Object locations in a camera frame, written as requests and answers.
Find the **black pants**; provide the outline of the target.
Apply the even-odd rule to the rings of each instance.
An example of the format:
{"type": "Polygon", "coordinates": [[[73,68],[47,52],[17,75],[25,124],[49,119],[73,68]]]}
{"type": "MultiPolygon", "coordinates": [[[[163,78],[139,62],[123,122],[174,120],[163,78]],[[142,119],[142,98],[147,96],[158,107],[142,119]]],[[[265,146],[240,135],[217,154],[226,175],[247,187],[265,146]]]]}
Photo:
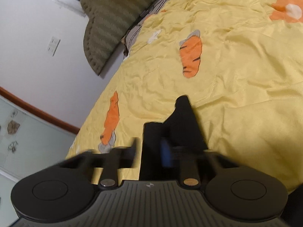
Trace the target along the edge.
{"type": "Polygon", "coordinates": [[[164,122],[147,122],[143,127],[140,181],[174,180],[167,177],[161,163],[160,141],[165,139],[172,147],[185,147],[198,160],[208,147],[186,95],[176,99],[175,109],[164,122]]]}

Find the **frosted glass wardrobe door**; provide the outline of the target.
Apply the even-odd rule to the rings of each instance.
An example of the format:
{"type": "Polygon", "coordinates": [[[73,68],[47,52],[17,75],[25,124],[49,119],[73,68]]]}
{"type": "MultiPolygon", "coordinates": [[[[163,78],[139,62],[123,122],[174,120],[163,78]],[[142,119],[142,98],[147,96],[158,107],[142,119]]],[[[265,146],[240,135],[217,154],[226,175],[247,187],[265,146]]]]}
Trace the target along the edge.
{"type": "Polygon", "coordinates": [[[75,137],[1,98],[1,226],[17,219],[10,200],[14,185],[62,161],[75,137]]]}

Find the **yellow carrot print bedsheet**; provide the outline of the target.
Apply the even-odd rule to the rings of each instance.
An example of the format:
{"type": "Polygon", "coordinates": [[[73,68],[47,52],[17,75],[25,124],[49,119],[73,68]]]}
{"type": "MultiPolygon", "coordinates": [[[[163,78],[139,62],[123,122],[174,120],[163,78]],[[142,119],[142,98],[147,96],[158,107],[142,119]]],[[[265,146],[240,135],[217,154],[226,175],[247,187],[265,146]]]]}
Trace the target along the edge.
{"type": "Polygon", "coordinates": [[[169,0],[140,30],[68,157],[142,137],[187,95],[211,150],[302,184],[302,0],[169,0]]]}

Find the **olive padded headboard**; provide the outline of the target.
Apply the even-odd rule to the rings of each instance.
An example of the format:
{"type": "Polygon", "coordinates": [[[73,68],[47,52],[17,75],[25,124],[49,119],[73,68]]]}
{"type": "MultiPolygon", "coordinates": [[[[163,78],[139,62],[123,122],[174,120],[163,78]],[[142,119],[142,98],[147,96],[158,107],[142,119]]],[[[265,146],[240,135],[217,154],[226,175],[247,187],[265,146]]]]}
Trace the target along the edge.
{"type": "Polygon", "coordinates": [[[80,0],[89,21],[83,48],[88,64],[100,75],[120,40],[156,0],[80,0]]]}

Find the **brown wooden door frame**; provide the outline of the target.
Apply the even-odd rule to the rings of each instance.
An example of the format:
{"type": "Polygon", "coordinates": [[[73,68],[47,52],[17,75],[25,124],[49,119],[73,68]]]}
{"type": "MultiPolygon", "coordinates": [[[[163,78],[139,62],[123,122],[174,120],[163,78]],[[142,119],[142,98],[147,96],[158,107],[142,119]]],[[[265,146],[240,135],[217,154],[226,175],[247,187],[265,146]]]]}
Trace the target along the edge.
{"type": "Polygon", "coordinates": [[[50,124],[57,126],[61,129],[64,129],[65,131],[68,131],[73,134],[77,134],[79,132],[79,128],[76,126],[73,126],[72,124],[68,124],[67,122],[64,122],[58,118],[55,118],[54,116],[34,107],[33,105],[23,101],[22,99],[18,98],[17,96],[13,95],[9,91],[5,90],[1,87],[1,97],[4,97],[8,101],[12,102],[13,104],[17,105],[18,107],[24,109],[25,111],[29,112],[30,114],[33,114],[37,116],[38,118],[49,122],[50,124]]]}

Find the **white wall socket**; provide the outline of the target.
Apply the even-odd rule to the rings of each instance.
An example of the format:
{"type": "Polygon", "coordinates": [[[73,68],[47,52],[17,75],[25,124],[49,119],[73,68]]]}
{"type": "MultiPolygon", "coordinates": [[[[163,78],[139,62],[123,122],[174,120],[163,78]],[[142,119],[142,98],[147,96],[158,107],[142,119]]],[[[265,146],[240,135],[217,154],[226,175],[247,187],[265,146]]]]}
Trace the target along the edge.
{"type": "Polygon", "coordinates": [[[57,47],[60,43],[60,39],[57,38],[57,37],[52,37],[51,40],[50,40],[50,43],[47,47],[47,52],[49,53],[50,56],[54,56],[56,50],[57,50],[57,47]]]}

